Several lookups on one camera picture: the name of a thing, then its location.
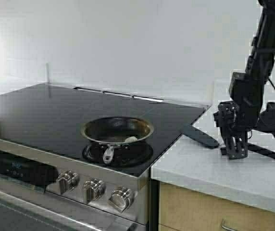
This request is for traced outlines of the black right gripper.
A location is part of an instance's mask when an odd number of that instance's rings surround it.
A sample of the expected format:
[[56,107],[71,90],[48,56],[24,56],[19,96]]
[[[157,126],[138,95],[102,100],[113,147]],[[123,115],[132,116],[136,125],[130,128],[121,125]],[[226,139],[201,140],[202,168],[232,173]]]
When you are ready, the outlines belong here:
[[235,101],[218,104],[213,117],[224,143],[220,148],[222,156],[229,159],[248,157],[248,132],[256,127],[259,114],[259,108],[238,105]]

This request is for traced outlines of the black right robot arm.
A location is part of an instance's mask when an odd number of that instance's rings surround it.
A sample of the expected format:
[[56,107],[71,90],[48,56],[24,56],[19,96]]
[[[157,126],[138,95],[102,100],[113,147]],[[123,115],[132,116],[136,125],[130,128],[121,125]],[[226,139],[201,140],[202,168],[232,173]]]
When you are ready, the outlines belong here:
[[248,133],[253,130],[275,138],[275,102],[268,102],[262,110],[264,87],[275,64],[275,0],[261,0],[259,4],[262,14],[245,72],[232,74],[231,99],[219,103],[213,114],[224,141],[221,153],[230,160],[246,158],[249,151],[275,160],[275,152],[248,142]]

